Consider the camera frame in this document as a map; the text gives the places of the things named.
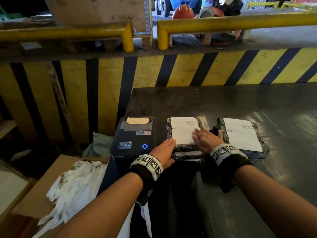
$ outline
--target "hand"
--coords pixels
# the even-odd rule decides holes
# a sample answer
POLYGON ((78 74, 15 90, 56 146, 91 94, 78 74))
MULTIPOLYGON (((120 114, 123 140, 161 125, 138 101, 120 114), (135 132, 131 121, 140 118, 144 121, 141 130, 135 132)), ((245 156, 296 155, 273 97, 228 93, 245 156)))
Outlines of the hand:
POLYGON ((155 156, 162 164, 163 169, 167 169, 172 164, 174 164, 175 160, 171 159, 172 152, 176 145, 176 139, 173 137, 165 140, 159 146, 155 147, 150 155, 155 156))
POLYGON ((220 144, 224 144, 221 130, 218 130, 218 136, 215 136, 207 130, 200 130, 196 128, 193 132, 192 138, 200 151, 205 155, 209 155, 214 148, 220 144))

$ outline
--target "left hand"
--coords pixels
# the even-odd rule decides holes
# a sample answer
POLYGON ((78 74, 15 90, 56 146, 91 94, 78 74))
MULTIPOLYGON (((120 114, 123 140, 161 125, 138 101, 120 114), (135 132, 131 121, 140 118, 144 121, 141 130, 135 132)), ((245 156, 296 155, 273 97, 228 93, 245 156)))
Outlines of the left hand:
POLYGON ((175 145, 176 139, 172 137, 170 139, 165 140, 159 146, 155 147, 150 152, 150 155, 155 156, 161 162, 163 169, 167 169, 175 162, 175 160, 171 158, 175 145))

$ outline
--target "forearm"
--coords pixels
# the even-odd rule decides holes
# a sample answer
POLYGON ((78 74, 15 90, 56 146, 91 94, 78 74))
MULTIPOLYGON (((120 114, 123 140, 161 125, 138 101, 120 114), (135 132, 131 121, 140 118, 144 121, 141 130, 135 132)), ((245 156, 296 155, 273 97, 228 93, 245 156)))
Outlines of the forearm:
POLYGON ((142 188, 137 174, 126 174, 75 215, 55 238, 117 237, 142 188))
POLYGON ((234 173, 244 195, 278 237, 317 237, 317 208, 255 167, 234 173))

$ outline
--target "orange hard hat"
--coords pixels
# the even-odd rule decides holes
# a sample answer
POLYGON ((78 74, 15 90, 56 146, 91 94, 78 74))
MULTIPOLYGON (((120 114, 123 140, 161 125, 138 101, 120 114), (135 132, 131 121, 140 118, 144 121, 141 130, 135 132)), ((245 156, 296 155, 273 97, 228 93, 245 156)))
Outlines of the orange hard hat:
POLYGON ((187 4, 180 5, 177 7, 173 13, 172 19, 189 19, 194 18, 193 9, 191 9, 187 4))

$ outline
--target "right hand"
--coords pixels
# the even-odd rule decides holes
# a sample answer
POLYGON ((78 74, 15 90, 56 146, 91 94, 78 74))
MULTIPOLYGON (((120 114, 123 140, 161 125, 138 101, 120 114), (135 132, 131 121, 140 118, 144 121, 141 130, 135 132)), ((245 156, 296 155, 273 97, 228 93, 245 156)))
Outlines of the right hand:
POLYGON ((193 132, 192 138, 200 151, 205 155, 209 155, 214 148, 224 144, 221 130, 218 130, 218 136, 215 136, 205 129, 200 130, 196 128, 193 132))

